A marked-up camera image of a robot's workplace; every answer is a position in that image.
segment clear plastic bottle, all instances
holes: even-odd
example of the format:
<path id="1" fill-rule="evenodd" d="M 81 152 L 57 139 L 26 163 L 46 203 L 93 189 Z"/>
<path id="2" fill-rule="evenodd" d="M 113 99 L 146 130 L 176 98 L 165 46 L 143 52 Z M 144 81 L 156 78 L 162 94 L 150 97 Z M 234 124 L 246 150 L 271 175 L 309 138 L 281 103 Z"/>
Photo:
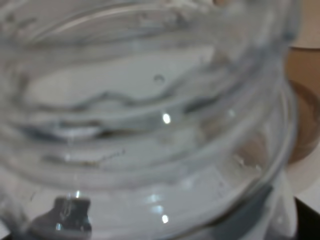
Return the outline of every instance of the clear plastic bottle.
<path id="1" fill-rule="evenodd" d="M 292 3 L 3 2 L 0 216 L 13 236 L 293 239 Z"/>

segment brown surface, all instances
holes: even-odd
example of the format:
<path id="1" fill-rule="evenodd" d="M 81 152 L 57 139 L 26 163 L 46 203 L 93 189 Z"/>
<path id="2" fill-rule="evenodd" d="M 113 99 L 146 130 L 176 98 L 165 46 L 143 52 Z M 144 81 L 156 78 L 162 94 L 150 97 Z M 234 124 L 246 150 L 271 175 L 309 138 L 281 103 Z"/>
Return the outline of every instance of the brown surface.
<path id="1" fill-rule="evenodd" d="M 320 139 L 320 51 L 292 49 L 286 72 L 299 108 L 298 136 L 291 162 L 305 158 Z"/>

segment black surface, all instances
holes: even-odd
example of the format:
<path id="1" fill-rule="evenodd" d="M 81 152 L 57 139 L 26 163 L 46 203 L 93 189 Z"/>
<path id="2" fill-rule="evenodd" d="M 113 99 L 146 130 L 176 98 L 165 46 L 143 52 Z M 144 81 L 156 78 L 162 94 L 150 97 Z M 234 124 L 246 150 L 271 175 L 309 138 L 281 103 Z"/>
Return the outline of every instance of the black surface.
<path id="1" fill-rule="evenodd" d="M 320 215 L 296 199 L 298 213 L 298 238 L 297 240 L 320 240 Z M 11 236 L 3 240 L 12 240 Z"/>

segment dark object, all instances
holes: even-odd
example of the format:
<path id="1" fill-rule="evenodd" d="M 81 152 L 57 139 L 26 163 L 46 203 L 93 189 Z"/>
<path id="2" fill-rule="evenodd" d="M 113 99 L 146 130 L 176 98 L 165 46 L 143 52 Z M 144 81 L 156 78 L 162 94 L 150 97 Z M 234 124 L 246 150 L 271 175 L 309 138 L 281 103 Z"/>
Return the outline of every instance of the dark object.
<path id="1" fill-rule="evenodd" d="M 33 239 L 90 239 L 92 227 L 88 218 L 89 207 L 89 199 L 59 197 L 51 211 L 31 223 L 28 235 Z"/>
<path id="2" fill-rule="evenodd" d="M 298 240 L 320 239 L 320 215 L 296 199 L 298 213 Z"/>

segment white surface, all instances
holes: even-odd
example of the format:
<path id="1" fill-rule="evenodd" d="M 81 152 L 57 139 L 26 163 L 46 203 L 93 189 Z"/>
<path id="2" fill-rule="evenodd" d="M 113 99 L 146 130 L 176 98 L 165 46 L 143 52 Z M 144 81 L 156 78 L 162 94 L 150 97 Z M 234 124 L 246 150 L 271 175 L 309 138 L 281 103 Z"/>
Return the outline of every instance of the white surface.
<path id="1" fill-rule="evenodd" d="M 294 195 L 320 214 L 320 145 L 287 172 Z"/>

